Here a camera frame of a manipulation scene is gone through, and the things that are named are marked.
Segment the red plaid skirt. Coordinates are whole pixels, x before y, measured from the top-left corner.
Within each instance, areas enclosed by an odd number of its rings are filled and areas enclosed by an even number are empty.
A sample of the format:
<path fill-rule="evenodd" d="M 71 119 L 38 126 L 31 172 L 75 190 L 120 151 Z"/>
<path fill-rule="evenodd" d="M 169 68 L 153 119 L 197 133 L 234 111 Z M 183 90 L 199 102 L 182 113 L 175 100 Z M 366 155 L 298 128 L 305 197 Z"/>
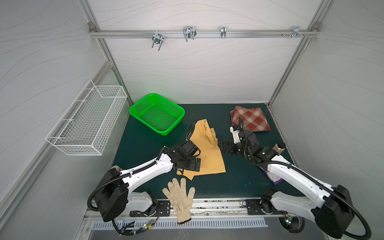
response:
<path fill-rule="evenodd" d="M 271 130 L 271 127 L 262 112 L 261 108 L 246 109 L 241 106 L 236 106 L 234 110 L 230 112 L 232 125 L 238 125 L 239 119 L 244 121 L 245 128 L 252 132 L 267 132 Z"/>

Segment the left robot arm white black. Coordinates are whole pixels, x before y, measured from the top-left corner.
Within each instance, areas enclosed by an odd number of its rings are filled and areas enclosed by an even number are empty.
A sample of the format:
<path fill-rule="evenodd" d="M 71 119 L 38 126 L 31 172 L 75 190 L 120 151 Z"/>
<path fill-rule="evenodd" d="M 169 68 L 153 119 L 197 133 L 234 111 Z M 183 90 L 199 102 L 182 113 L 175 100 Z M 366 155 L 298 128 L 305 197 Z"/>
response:
<path fill-rule="evenodd" d="M 117 218 L 124 210 L 132 217 L 149 217 L 157 212 L 159 201 L 150 191 L 136 189 L 172 170 L 199 172 L 201 150 L 190 140 L 181 146 L 163 147 L 156 158 L 131 169 L 108 170 L 87 199 L 87 207 L 99 212 L 104 222 Z"/>

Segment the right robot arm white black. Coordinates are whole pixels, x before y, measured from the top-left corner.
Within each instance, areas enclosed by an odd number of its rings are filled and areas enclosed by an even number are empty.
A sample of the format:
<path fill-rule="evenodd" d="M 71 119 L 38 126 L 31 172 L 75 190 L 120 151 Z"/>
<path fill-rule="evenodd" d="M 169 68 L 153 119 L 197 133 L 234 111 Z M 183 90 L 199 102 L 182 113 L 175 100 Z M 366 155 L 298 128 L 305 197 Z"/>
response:
<path fill-rule="evenodd" d="M 266 215 L 276 212 L 293 214 L 314 222 L 325 234 L 341 239 L 348 236 L 355 240 L 368 240 L 372 230 L 363 215 L 353 206 L 349 190 L 338 185 L 324 183 L 282 156 L 285 144 L 273 148 L 263 147 L 256 134 L 245 128 L 244 121 L 231 126 L 232 141 L 218 144 L 222 153 L 238 154 L 253 166 L 281 178 L 299 190 L 303 197 L 287 195 L 281 191 L 268 190 L 257 207 Z"/>

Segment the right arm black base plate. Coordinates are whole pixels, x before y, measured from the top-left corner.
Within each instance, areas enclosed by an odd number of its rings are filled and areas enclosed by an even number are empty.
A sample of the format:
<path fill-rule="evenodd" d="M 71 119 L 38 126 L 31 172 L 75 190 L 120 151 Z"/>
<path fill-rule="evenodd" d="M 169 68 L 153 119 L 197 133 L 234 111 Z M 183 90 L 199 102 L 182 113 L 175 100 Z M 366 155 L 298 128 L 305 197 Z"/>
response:
<path fill-rule="evenodd" d="M 247 209 L 248 215 L 283 215 L 283 212 L 276 210 L 269 200 L 246 199 L 242 205 Z"/>

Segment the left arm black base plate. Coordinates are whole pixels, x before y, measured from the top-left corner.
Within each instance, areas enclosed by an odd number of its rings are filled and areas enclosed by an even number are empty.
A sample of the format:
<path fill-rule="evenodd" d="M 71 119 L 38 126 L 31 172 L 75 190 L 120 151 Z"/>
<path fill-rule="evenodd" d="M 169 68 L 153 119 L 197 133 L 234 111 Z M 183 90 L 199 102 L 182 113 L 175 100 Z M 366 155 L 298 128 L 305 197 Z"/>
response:
<path fill-rule="evenodd" d="M 146 217 L 169 217 L 171 210 L 171 203 L 168 200 L 157 201 L 150 205 L 150 207 L 144 211 L 130 211 L 130 217 L 146 218 Z"/>

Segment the yellow tan skirt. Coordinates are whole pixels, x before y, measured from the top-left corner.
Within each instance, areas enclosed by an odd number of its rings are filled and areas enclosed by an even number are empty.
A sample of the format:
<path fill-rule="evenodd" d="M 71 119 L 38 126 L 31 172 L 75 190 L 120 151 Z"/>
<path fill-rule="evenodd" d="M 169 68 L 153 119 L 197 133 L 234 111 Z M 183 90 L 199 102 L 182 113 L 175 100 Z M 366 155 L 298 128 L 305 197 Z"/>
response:
<path fill-rule="evenodd" d="M 192 180 L 195 176 L 214 175 L 226 172 L 225 163 L 214 128 L 210 128 L 206 119 L 199 120 L 195 124 L 194 132 L 190 140 L 200 149 L 201 167 L 199 172 L 177 170 L 177 175 Z"/>

